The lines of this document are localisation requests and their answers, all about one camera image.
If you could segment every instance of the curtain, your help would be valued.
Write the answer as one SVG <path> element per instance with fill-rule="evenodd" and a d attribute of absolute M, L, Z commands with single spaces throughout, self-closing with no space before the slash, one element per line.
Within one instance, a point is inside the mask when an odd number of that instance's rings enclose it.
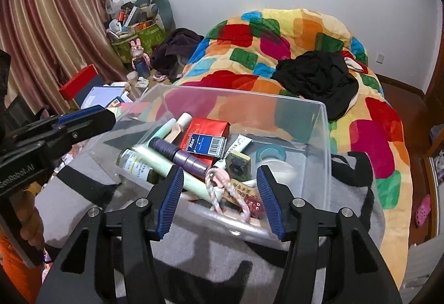
<path fill-rule="evenodd" d="M 125 81 L 103 22 L 106 0 L 0 0 L 0 49 L 12 56 L 5 104 L 20 94 L 36 112 L 69 108 L 58 92 L 94 64 L 106 81 Z"/>

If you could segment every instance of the patchwork pattern blanket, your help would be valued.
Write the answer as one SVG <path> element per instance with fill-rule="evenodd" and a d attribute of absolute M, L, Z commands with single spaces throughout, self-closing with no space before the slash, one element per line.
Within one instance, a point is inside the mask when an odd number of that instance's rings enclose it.
<path fill-rule="evenodd" d="M 400 286 L 407 263 L 412 179 L 403 127 L 384 99 L 376 75 L 367 68 L 362 44 L 339 20 L 306 9 L 264 9 L 228 19 L 199 44 L 176 84 L 291 96 L 270 79 L 280 59 L 310 50 L 342 51 L 363 68 L 356 104 L 329 123 L 331 152 L 365 152 L 376 177 L 385 216 L 380 251 Z"/>

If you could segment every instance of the barcode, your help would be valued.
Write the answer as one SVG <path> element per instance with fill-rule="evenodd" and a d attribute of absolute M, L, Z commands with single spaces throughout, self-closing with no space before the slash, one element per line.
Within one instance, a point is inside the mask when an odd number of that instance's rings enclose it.
<path fill-rule="evenodd" d="M 208 149 L 208 155 L 220 157 L 222 154 L 224 142 L 225 142 L 224 137 L 214 136 L 211 139 L 210 148 Z"/>

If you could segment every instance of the purple cylinder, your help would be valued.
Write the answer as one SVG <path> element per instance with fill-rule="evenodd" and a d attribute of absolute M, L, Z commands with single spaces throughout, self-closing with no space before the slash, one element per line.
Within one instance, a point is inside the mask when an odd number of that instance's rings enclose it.
<path fill-rule="evenodd" d="M 183 169 L 190 174 L 205 180 L 205 173 L 210 166 L 189 152 L 183 151 L 176 145 L 157 137 L 153 138 L 148 146 L 167 159 L 170 159 L 173 163 L 183 167 Z"/>

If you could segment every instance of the silver bolt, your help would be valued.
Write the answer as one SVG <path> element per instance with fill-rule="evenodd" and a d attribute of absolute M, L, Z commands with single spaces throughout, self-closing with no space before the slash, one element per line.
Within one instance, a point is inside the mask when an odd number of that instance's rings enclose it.
<path fill-rule="evenodd" d="M 345 217 L 350 217 L 353 215 L 353 210 L 349 208 L 343 208 L 340 212 Z"/>
<path fill-rule="evenodd" d="M 139 208 L 143 208 L 143 207 L 148 205 L 148 200 L 146 198 L 144 198 L 144 197 L 141 198 L 141 199 L 138 199 L 136 201 L 136 205 L 139 206 Z"/>
<path fill-rule="evenodd" d="M 99 212 L 100 212 L 99 208 L 91 208 L 88 210 L 88 216 L 96 217 L 99 214 Z"/>
<path fill-rule="evenodd" d="M 297 197 L 293 200 L 293 205 L 297 208 L 302 208 L 305 205 L 304 199 L 301 199 L 300 197 Z"/>

